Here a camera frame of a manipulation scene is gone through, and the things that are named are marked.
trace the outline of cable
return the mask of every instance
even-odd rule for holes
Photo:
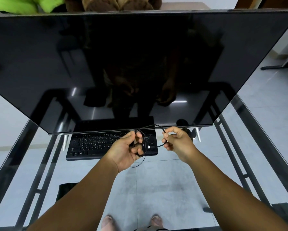
[[[145,160],[145,158],[146,158],[145,154],[146,154],[146,152],[147,152],[147,148],[146,148],[146,141],[147,141],[147,140],[146,140],[146,135],[145,135],[145,133],[142,132],[141,130],[144,129],[144,128],[150,127],[150,126],[158,126],[158,127],[160,127],[160,128],[163,130],[163,132],[165,133],[165,130],[164,130],[161,126],[159,126],[159,125],[157,125],[157,124],[152,124],[152,125],[149,125],[149,126],[145,126],[145,127],[139,128],[139,129],[137,129],[137,130],[135,131],[135,134],[137,134],[137,132],[139,131],[139,132],[142,133],[142,136],[144,136],[143,142],[144,142],[145,152],[144,152],[143,155],[139,155],[138,153],[136,153],[136,155],[137,155],[138,157],[143,157],[143,156],[144,156],[144,159],[143,159],[143,161],[142,161],[139,165],[137,165],[137,166],[135,166],[135,167],[131,167],[131,166],[130,166],[131,168],[136,168],[136,167],[140,166],[140,165],[144,162],[144,160]]]

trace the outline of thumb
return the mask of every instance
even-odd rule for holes
[[[169,135],[168,133],[164,133],[163,137],[170,142],[171,144],[174,144],[174,142],[176,141],[176,138],[174,138],[173,135]]]
[[[126,144],[131,144],[135,140],[135,132],[128,132],[125,136],[121,137],[121,140]]]

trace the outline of plush toy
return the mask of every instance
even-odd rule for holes
[[[68,12],[160,9],[162,0],[65,0]]]

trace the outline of keyboard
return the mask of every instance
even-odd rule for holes
[[[157,155],[157,138],[155,130],[143,131],[146,136],[146,155]],[[75,134],[71,136],[66,160],[101,159],[112,144],[128,132],[103,132]]]

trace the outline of black monitor screen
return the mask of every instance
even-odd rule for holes
[[[288,11],[0,17],[0,95],[49,134],[212,125]]]

